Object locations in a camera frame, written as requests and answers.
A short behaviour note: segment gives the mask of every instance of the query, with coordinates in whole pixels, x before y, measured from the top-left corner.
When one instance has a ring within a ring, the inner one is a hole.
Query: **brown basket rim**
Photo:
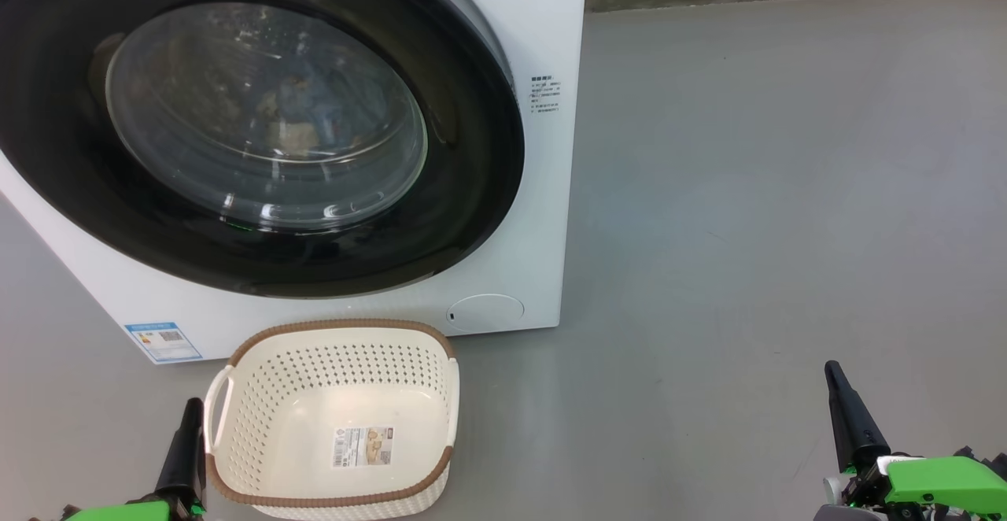
[[[417,332],[424,333],[433,337],[444,349],[449,359],[454,359],[454,349],[451,348],[451,343],[448,342],[447,337],[442,335],[440,331],[423,322],[415,322],[413,320],[395,320],[391,318],[340,318],[332,320],[310,320],[306,322],[295,322],[292,324],[280,324],[279,327],[273,327],[266,329],[265,331],[255,335],[249,340],[245,341],[235,354],[228,360],[228,365],[237,367],[238,363],[241,362],[242,357],[248,354],[252,346],[259,344],[260,342],[273,338],[279,335],[286,335],[290,333],[302,333],[308,331],[323,331],[325,329],[404,329],[413,330]],[[441,452],[441,458],[437,461],[437,465],[434,469],[427,475],[426,478],[414,484],[406,489],[397,490],[394,492],[384,492],[381,494],[370,494],[367,496],[349,496],[344,498],[271,498],[266,496],[253,496],[251,494],[243,494],[241,492],[233,490],[224,479],[221,477],[220,472],[217,469],[217,460],[211,453],[206,453],[206,474],[209,481],[217,488],[217,492],[220,492],[222,496],[226,499],[233,501],[235,503],[241,503],[246,505],[254,505],[260,507],[287,507],[287,508],[303,508],[303,509],[320,509],[320,508],[335,508],[335,507],[353,507],[359,505],[374,505],[379,503],[397,501],[402,499],[411,498],[418,493],[424,492],[425,489],[433,485],[438,478],[444,474],[444,470],[447,468],[448,463],[451,461],[451,453],[454,451],[453,446],[444,446],[444,451]]]

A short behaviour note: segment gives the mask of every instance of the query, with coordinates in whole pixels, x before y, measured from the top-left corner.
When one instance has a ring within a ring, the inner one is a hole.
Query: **washing machine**
[[[0,0],[0,190],[158,364],[555,327],[583,2]]]

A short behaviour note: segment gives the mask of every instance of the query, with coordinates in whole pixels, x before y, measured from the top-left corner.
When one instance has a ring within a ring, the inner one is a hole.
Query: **washing machine door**
[[[0,0],[0,149],[151,267],[330,297],[443,271],[518,190],[500,51],[456,0]]]

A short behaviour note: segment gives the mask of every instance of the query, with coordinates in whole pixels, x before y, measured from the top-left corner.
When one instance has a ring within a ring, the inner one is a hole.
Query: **basket handle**
[[[458,374],[458,361],[451,358],[447,361],[448,374],[451,378],[451,414],[447,423],[447,446],[454,446],[454,437],[458,432],[458,403],[460,400],[460,375]]]
[[[204,399],[202,413],[202,440],[205,452],[210,455],[212,455],[213,451],[217,450],[217,446],[221,443],[221,433],[224,430],[224,421],[228,418],[228,407],[231,402],[231,389],[235,386],[235,381],[231,379],[231,374],[234,371],[234,366],[224,367],[224,369],[217,374],[217,377],[213,378],[212,383],[209,384],[209,389],[206,392],[206,398]],[[213,415],[217,411],[217,396],[221,394],[221,388],[224,387],[225,380],[228,382],[228,393],[224,396],[224,411],[221,413],[221,421],[217,424],[217,432],[213,432],[212,426]]]

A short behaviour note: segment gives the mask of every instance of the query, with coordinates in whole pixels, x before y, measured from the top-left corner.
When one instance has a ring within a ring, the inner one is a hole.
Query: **laundry basket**
[[[205,406],[206,472],[227,499],[284,519],[388,519],[444,491],[458,364],[419,322],[276,327],[235,352]]]

